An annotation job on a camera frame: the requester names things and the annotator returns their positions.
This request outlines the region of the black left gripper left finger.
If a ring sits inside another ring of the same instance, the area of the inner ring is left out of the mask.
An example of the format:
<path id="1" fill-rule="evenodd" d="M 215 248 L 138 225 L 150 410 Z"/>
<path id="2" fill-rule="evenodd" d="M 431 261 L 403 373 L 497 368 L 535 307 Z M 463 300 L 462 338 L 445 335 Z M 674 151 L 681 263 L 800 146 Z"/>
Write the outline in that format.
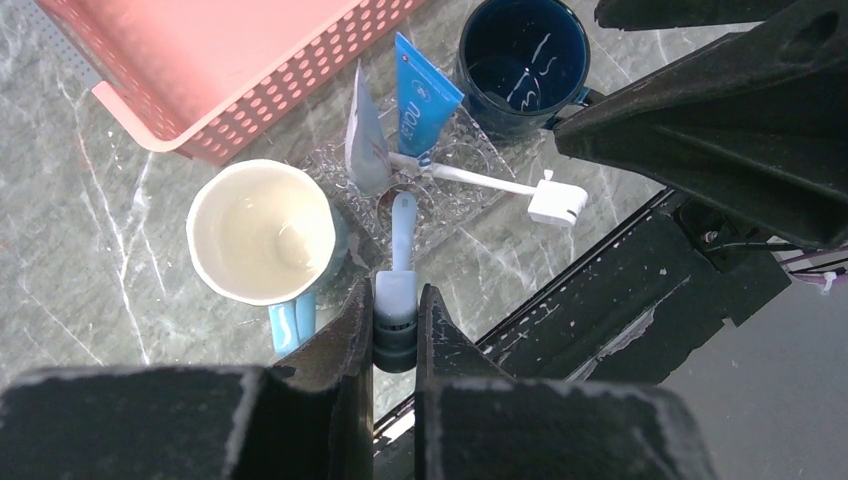
<path id="1" fill-rule="evenodd" d="M 5 479 L 369 479 L 372 284 L 272 366 L 44 368 L 1 395 Z"/>

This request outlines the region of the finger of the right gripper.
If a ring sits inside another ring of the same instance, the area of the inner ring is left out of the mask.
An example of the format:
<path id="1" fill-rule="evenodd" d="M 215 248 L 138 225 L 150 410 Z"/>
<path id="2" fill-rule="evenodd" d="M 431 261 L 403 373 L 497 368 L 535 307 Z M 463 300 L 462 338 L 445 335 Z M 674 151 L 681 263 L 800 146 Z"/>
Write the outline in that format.
<path id="1" fill-rule="evenodd" d="M 600 0 L 594 18 L 602 28 L 659 30 L 762 22 L 794 0 Z"/>

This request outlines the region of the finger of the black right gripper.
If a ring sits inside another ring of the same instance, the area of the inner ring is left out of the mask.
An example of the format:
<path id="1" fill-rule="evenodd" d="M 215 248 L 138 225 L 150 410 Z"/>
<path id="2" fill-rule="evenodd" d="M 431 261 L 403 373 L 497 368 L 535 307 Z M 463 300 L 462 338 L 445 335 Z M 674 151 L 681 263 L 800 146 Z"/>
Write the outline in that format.
<path id="1" fill-rule="evenodd" d="M 802 247 L 847 240 L 847 5 L 794 1 L 572 115 L 560 153 Z"/>

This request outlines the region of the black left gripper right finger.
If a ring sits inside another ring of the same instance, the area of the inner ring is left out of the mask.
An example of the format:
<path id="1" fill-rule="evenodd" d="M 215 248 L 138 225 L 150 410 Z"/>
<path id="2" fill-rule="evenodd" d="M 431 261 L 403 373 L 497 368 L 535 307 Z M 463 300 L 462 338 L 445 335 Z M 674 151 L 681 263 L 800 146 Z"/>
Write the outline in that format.
<path id="1" fill-rule="evenodd" d="M 419 479 L 713 479 L 700 430 L 652 386 L 513 378 L 454 324 L 438 288 L 418 309 Z"/>

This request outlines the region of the dark blue mug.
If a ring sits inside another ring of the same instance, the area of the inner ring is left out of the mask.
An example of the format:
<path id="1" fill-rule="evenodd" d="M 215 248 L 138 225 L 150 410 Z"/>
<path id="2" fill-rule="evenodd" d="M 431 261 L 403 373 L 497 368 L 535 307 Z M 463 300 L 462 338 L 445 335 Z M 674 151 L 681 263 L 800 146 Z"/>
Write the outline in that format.
<path id="1" fill-rule="evenodd" d="M 455 82 L 490 139 L 517 140 L 554 129 L 569 105 L 603 99 L 586 85 L 590 62 L 586 30 L 564 2 L 489 0 L 463 27 Z"/>

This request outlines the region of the white toothbrush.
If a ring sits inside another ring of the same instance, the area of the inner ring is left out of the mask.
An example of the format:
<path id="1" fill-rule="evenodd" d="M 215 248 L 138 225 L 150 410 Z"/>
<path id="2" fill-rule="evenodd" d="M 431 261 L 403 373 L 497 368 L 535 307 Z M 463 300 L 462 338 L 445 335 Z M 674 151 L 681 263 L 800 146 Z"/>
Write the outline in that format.
<path id="1" fill-rule="evenodd" d="M 413 369 L 417 355 L 418 281 L 412 268 L 417 202 L 398 193 L 391 208 L 392 265 L 376 274 L 374 292 L 375 365 L 387 373 Z"/>
<path id="2" fill-rule="evenodd" d="M 431 162 L 427 168 L 421 169 L 416 158 L 400 153 L 391 152 L 389 158 L 395 167 L 411 168 L 416 173 L 429 172 L 436 179 L 528 196 L 528 215 L 538 223 L 573 227 L 588 202 L 589 195 L 584 188 L 553 181 L 552 170 L 545 170 L 544 178 L 535 186 L 529 186 L 436 162 Z"/>

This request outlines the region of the light blue mug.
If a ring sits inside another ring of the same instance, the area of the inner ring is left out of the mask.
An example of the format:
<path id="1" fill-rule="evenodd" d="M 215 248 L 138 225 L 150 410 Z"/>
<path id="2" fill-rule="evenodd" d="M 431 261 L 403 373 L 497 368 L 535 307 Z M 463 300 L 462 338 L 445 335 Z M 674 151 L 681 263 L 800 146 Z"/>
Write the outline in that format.
<path id="1" fill-rule="evenodd" d="M 316 333 L 316 293 L 349 246 L 346 221 L 309 174 L 270 159 L 226 167 L 195 195 L 185 229 L 209 288 L 267 309 L 277 355 Z"/>

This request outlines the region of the blue toothpaste tube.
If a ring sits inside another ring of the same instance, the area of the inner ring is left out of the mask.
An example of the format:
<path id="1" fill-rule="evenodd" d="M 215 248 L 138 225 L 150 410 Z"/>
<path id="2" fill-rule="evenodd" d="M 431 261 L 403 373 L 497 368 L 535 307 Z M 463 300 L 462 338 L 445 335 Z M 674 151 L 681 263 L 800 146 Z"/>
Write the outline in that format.
<path id="1" fill-rule="evenodd" d="M 398 151 L 421 169 L 464 94 L 402 34 L 395 35 Z"/>

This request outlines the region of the clear textured plastic tray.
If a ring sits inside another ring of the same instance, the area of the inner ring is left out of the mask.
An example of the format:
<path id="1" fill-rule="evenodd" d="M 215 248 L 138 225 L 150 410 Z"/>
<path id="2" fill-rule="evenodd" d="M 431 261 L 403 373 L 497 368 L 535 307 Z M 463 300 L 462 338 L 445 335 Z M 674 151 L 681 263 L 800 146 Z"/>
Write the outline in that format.
<path id="1" fill-rule="evenodd" d="M 391 204 L 399 191 L 409 191 L 417 200 L 414 243 L 417 257 L 437 247 L 457 227 L 483 213 L 504 195 L 496 189 L 425 177 L 406 167 L 395 170 L 383 190 L 364 196 L 347 176 L 344 137 L 344 131 L 334 134 L 295 165 L 321 186 L 346 221 L 348 232 L 368 249 L 364 257 L 372 263 L 390 256 Z M 516 170 L 462 107 L 443 128 L 432 159 L 500 180 L 516 179 Z"/>

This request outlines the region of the pink plastic perforated basket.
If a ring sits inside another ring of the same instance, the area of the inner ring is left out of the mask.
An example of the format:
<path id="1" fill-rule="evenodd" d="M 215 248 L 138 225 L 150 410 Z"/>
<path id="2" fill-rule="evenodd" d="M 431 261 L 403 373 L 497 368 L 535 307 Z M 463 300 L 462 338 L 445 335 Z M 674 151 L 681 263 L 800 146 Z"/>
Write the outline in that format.
<path id="1" fill-rule="evenodd" d="M 216 166 L 417 7 L 416 0 L 17 3 L 140 146 Z"/>

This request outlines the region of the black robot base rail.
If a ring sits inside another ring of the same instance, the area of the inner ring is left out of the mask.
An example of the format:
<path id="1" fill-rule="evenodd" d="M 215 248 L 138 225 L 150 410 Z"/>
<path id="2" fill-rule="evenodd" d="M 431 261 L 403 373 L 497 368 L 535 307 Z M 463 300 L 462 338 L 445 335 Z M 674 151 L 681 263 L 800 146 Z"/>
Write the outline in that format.
<path id="1" fill-rule="evenodd" d="M 746 321 L 788 285 L 756 228 L 665 193 L 469 340 L 513 378 L 661 388 L 726 320 Z M 415 393 L 409 406 L 415 424 Z M 379 442 L 377 478 L 419 479 L 414 424 Z"/>

